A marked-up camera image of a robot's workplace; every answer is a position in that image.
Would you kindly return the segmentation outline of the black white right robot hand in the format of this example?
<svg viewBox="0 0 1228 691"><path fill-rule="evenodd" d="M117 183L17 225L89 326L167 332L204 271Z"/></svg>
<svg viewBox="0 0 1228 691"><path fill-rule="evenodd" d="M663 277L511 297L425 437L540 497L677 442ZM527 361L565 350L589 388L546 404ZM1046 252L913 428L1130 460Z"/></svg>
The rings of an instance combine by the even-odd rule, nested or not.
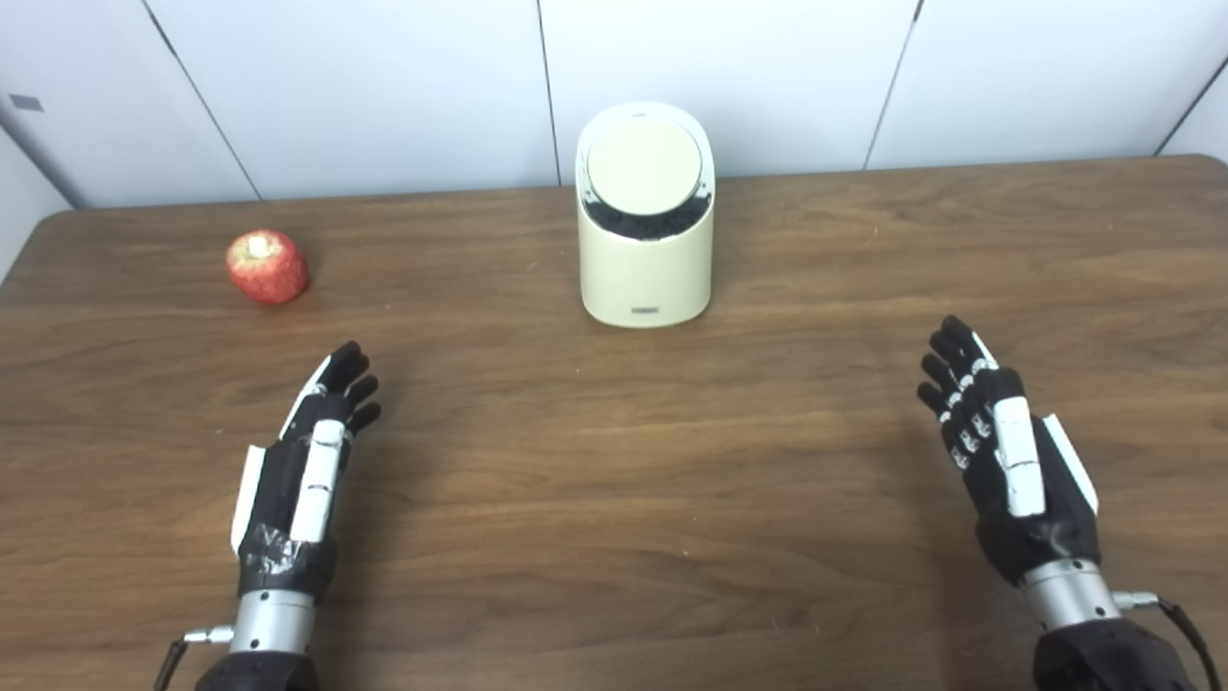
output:
<svg viewBox="0 0 1228 691"><path fill-rule="evenodd" d="M921 369L917 396L962 473L993 569L1018 585L1052 561L1100 563L1094 485L1059 419L1032 412L1019 372L957 315L931 333Z"/></svg>

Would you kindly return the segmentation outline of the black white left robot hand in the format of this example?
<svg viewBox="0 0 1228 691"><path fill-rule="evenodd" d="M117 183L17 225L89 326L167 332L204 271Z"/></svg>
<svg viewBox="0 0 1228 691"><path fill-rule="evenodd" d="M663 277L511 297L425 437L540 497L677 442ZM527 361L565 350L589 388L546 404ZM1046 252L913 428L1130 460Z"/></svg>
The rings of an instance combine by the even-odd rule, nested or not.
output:
<svg viewBox="0 0 1228 691"><path fill-rule="evenodd" d="M343 342L308 377L271 446L252 446L239 485L231 546L238 598L264 590L316 603L339 558L332 531L338 482L357 436L382 412L379 380L359 342Z"/></svg>

